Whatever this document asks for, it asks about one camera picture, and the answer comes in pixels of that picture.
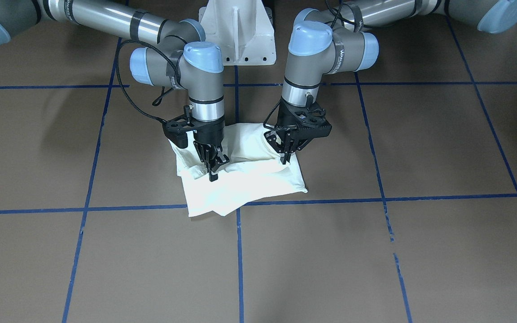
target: cloth fold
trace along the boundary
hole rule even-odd
[[[283,165],[263,136],[261,123],[238,123],[224,128],[222,148],[230,163],[218,171],[218,180],[209,174],[194,145],[180,149],[170,142],[177,159],[177,176],[183,181],[189,217],[210,211],[225,216],[244,204],[265,197],[308,192],[298,159],[293,155]],[[189,142],[194,141],[188,133]]]

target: white cloth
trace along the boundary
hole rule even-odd
[[[283,165],[280,155],[267,144],[267,130],[260,123],[238,123],[224,128],[223,153],[230,163],[219,168],[218,180],[209,181],[205,165],[193,146],[171,147],[177,155],[177,176],[183,180],[189,217],[210,211],[225,216],[247,202],[294,192],[308,192],[304,186],[298,159],[293,155]]]

